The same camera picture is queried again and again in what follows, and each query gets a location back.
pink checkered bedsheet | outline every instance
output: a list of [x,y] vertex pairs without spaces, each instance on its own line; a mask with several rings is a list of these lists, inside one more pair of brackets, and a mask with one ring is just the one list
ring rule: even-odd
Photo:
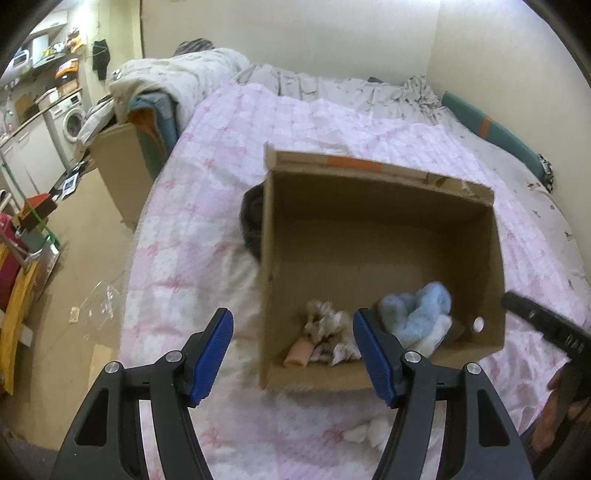
[[[502,180],[440,126],[372,119],[325,100],[305,103],[261,85],[223,86],[195,110],[158,178],[137,232],[121,339],[126,366],[155,361],[204,328],[219,306],[231,309],[235,336],[209,398],[191,411],[216,479],[371,478],[380,453],[348,443],[343,431],[393,412],[372,391],[273,393],[256,380],[258,265],[239,229],[242,195],[262,181],[264,144],[371,158],[487,184],[495,211],[507,289],[574,319],[587,306]],[[511,418],[523,431],[543,406],[545,385],[564,362],[537,332],[508,315],[506,347],[482,361]],[[142,406],[152,479],[162,478]],[[438,406],[423,472],[434,478],[443,437]]]

bolt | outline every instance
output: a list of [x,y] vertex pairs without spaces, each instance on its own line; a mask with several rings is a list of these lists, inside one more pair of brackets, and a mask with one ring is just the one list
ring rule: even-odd
[[404,354],[404,359],[412,364],[417,364],[421,361],[421,354],[410,350]]
[[119,362],[109,362],[105,365],[105,372],[114,374],[119,369]]
[[166,354],[166,361],[170,363],[178,362],[183,357],[183,354],[178,350],[173,350],[172,352],[168,352]]
[[467,364],[466,370],[468,370],[472,375],[478,375],[482,372],[482,368],[478,364]]

bed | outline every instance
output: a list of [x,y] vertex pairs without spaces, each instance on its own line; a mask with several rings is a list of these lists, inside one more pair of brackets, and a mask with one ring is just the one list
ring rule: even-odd
[[[591,293],[570,228],[516,158],[468,131],[421,77],[403,86],[325,80],[253,65],[195,108],[147,201],[129,267],[122,325],[126,367],[153,362],[204,328],[218,306],[235,335],[210,397],[191,411],[214,478],[370,478],[381,453],[343,434],[394,412],[372,391],[261,391],[256,378],[258,264],[244,248],[242,195],[264,178],[264,143],[399,163],[485,183],[495,211],[507,289],[588,327]],[[524,431],[564,363],[508,315],[506,346],[481,364]],[[423,478],[434,478],[438,405]],[[149,405],[142,405],[151,478],[162,478]]]

floor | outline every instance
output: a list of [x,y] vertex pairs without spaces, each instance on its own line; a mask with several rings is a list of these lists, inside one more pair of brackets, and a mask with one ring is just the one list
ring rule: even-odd
[[[15,395],[0,400],[0,417],[14,435],[57,450],[86,395],[93,353],[110,348],[116,356],[123,305],[100,331],[87,322],[88,308],[81,309],[77,323],[69,322],[70,310],[81,306],[100,281],[121,289],[133,232],[121,223],[98,170],[85,174],[59,203],[49,227],[62,253],[25,320],[35,332],[34,344],[19,346]],[[91,303],[99,298],[91,297]]]

countertop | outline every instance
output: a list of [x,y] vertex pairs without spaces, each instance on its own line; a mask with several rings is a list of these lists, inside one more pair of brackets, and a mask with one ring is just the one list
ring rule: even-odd
[[75,93],[78,93],[81,90],[82,90],[82,87],[79,87],[76,90],[73,90],[72,92],[68,93],[67,95],[64,95],[63,97],[58,98],[55,102],[51,103],[47,108],[45,108],[43,110],[39,110],[38,113],[36,113],[29,120],[27,120],[26,122],[24,122],[20,127],[18,127],[9,136],[5,137],[4,140],[0,140],[0,147],[3,146],[12,137],[14,137],[15,135],[17,135],[21,130],[23,130],[24,128],[26,128],[33,120],[35,120],[35,118],[37,118],[40,115],[43,115],[45,112],[47,112],[51,108],[55,107],[58,103],[60,103],[65,98],[68,98],[69,96],[74,95]]

